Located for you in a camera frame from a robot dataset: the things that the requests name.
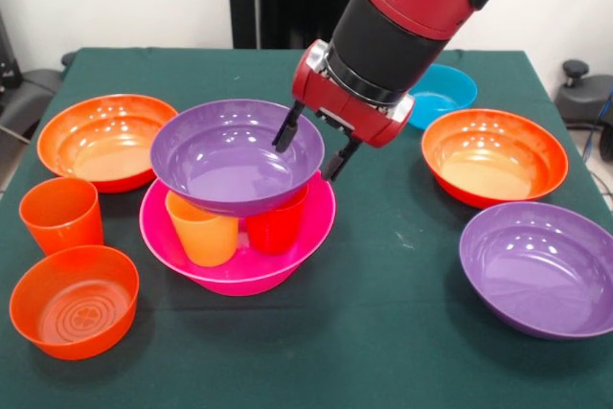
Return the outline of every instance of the plastic bowl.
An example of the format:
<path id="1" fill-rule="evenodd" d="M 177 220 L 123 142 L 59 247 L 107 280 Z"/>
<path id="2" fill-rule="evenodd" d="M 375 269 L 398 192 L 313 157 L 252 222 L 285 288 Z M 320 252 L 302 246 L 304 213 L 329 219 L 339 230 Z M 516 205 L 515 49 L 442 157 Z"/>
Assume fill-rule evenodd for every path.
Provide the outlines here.
<path id="1" fill-rule="evenodd" d="M 319 169 L 324 141 L 306 117 L 289 148 L 272 145 L 289 109 L 272 102 L 206 102 L 165 125 L 153 170 L 173 192 L 218 215 L 250 216 L 285 203 Z"/>
<path id="2" fill-rule="evenodd" d="M 460 240 L 462 267 L 509 325 L 547 339 L 613 330 L 613 237 L 569 210 L 509 203 L 482 211 Z"/>
<path id="3" fill-rule="evenodd" d="M 336 213 L 334 192 L 317 172 L 308 182 L 304 225 L 295 243 L 274 256 L 254 249 L 241 220 L 238 250 L 227 262 L 201 267 L 185 254 L 172 228 L 164 200 L 169 189 L 159 180 L 149 187 L 141 205 L 141 234 L 153 256 L 166 267 L 225 296 L 253 296 L 282 284 L 328 236 Z"/>
<path id="4" fill-rule="evenodd" d="M 440 117 L 423 133 L 421 153 L 441 186 L 475 208 L 536 200 L 568 173 L 566 152 L 551 133 L 499 110 Z"/>
<path id="5" fill-rule="evenodd" d="M 124 253 L 75 246 L 38 262 L 19 280 L 11 295 L 11 321 L 50 356 L 90 358 L 127 333 L 138 291 L 138 271 Z"/>
<path id="6" fill-rule="evenodd" d="M 477 98 L 477 84 L 458 69 L 432 64 L 409 94 L 415 98 L 409 124 L 426 129 L 444 114 L 469 108 Z"/>
<path id="7" fill-rule="evenodd" d="M 143 95 L 109 95 L 79 102 L 40 132 L 42 164 L 58 176 L 92 182 L 99 192 L 139 188 L 155 175 L 149 162 L 153 137 L 177 111 Z"/>

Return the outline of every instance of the white wall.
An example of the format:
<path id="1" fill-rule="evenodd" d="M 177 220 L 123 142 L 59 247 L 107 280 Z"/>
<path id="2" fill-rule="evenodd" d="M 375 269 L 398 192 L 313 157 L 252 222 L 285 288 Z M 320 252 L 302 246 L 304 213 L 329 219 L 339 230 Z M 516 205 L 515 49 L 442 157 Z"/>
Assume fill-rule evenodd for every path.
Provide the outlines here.
<path id="1" fill-rule="evenodd" d="M 232 47 L 229 0 L 0 0 L 21 67 L 81 46 Z"/>
<path id="2" fill-rule="evenodd" d="M 81 46 L 231 47 L 229 0 L 0 0 L 24 69 Z M 613 0 L 490 0 L 449 48 L 526 50 L 545 86 L 581 57 L 613 73 Z"/>
<path id="3" fill-rule="evenodd" d="M 525 50 L 553 94 L 568 57 L 613 74 L 613 0 L 490 0 L 449 47 Z"/>

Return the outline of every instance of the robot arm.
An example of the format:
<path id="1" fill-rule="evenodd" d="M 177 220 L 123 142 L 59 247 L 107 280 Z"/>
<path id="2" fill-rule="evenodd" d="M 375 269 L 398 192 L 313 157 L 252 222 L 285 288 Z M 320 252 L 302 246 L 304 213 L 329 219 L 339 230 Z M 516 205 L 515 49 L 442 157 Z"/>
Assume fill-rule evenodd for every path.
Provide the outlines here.
<path id="1" fill-rule="evenodd" d="M 291 143 L 305 106 L 349 138 L 325 178 L 334 180 L 361 143 L 385 146 L 411 116 L 407 91 L 487 1 L 350 0 L 330 43 L 315 41 L 298 64 L 277 151 Z"/>

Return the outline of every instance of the cup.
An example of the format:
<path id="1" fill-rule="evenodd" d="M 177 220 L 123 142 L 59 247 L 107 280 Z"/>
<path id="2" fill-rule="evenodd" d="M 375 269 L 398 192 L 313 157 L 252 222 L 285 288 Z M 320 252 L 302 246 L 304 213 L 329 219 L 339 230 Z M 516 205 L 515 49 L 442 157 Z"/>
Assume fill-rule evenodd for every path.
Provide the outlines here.
<path id="1" fill-rule="evenodd" d="M 266 254 L 281 254 L 296 242 L 302 223 L 308 186 L 302 187 L 281 207 L 245 218 L 250 244 Z"/>
<path id="2" fill-rule="evenodd" d="M 222 265 L 238 247 L 238 218 L 202 211 L 168 192 L 166 210 L 190 261 L 203 267 Z"/>
<path id="3" fill-rule="evenodd" d="M 19 216 L 46 256 L 85 244 L 103 245 L 98 191 L 76 177 L 57 177 L 31 188 Z"/>

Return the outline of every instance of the dark green table cover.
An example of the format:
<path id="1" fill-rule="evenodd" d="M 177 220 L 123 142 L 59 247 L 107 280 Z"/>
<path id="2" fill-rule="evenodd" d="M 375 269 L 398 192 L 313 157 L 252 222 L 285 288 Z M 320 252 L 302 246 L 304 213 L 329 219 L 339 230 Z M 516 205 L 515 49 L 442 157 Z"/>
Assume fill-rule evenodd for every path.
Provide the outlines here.
<path id="1" fill-rule="evenodd" d="M 149 94 L 179 110 L 225 98 L 291 103 L 300 54 L 82 50 L 43 125 L 74 102 L 108 93 Z M 524 54 L 451 51 L 440 62 L 474 77 L 476 106 L 510 110 L 550 129 L 569 153 L 570 173 L 545 201 L 613 228 Z M 317 123 L 330 155 L 344 140 Z M 411 126 L 382 150 L 358 151 L 334 185 L 338 214 L 325 244 L 285 284 L 258 297 L 220 297 L 158 262 L 139 233 L 146 188 L 104 195 L 106 242 L 136 262 L 142 289 L 127 337 L 81 362 L 43 354 L 8 315 L 14 284 L 41 258 L 17 205 L 51 176 L 29 147 L 0 202 L 2 408 L 613 405 L 613 336 L 533 339 L 501 323 L 475 296 L 457 246 L 476 211 L 436 185 Z"/>

